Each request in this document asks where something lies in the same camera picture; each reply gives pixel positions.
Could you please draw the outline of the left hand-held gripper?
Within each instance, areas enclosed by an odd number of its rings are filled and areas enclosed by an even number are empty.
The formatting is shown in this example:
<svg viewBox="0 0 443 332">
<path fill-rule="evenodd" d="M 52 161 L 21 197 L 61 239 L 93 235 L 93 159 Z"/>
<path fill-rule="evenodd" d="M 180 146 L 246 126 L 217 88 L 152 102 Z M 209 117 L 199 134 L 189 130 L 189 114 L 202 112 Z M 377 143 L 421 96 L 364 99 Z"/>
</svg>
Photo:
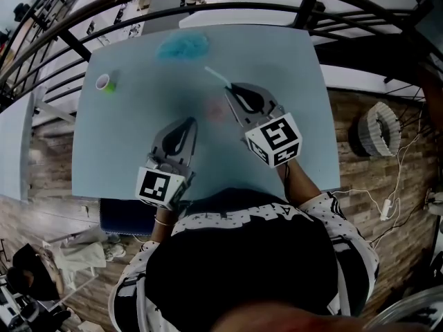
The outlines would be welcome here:
<svg viewBox="0 0 443 332">
<path fill-rule="evenodd" d="M 175 210 L 195 173 L 190 162 L 195 152 L 198 124 L 193 117 L 179 119 L 160 130 L 144 167 L 140 167 L 135 196 L 145 204 Z"/>
</svg>

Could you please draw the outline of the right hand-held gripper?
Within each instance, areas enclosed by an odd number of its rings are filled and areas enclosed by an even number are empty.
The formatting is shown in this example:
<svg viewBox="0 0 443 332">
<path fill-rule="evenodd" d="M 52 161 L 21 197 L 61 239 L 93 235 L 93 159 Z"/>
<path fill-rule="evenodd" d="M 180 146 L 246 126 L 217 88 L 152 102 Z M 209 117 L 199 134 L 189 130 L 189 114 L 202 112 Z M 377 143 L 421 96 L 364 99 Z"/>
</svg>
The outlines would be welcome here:
<svg viewBox="0 0 443 332">
<path fill-rule="evenodd" d="M 299 155 L 302 136 L 290 113 L 261 86 L 233 82 L 225 96 L 237 122 L 244 130 L 248 149 L 270 168 Z"/>
</svg>

